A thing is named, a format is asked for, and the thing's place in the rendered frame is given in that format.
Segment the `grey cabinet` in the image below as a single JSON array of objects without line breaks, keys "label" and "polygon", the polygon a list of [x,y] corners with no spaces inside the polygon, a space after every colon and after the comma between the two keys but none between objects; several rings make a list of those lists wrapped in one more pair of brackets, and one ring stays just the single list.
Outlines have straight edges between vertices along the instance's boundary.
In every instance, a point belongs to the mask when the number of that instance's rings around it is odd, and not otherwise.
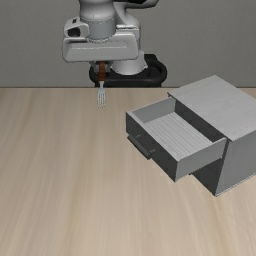
[{"label": "grey cabinet", "polygon": [[203,135],[226,139],[222,158],[194,172],[218,196],[256,174],[256,99],[214,75],[169,95],[176,112]]}]

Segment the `grey open drawer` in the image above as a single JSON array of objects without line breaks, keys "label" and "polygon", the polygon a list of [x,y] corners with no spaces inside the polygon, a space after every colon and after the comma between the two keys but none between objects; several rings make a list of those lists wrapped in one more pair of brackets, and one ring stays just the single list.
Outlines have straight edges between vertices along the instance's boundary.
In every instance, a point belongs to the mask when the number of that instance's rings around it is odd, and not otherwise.
[{"label": "grey open drawer", "polygon": [[154,160],[173,180],[193,173],[223,156],[227,139],[204,133],[203,120],[193,127],[179,111],[173,97],[126,112],[126,132],[131,143]]}]

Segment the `brown-handled silver fork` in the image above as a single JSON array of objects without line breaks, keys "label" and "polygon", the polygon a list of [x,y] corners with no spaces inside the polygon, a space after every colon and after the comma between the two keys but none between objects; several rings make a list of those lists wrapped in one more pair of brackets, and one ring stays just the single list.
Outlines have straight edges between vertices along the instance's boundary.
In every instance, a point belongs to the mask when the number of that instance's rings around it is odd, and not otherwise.
[{"label": "brown-handled silver fork", "polygon": [[104,83],[106,80],[105,63],[99,63],[98,72],[99,88],[97,92],[97,102],[99,107],[104,107],[106,105],[106,90],[104,88]]}]

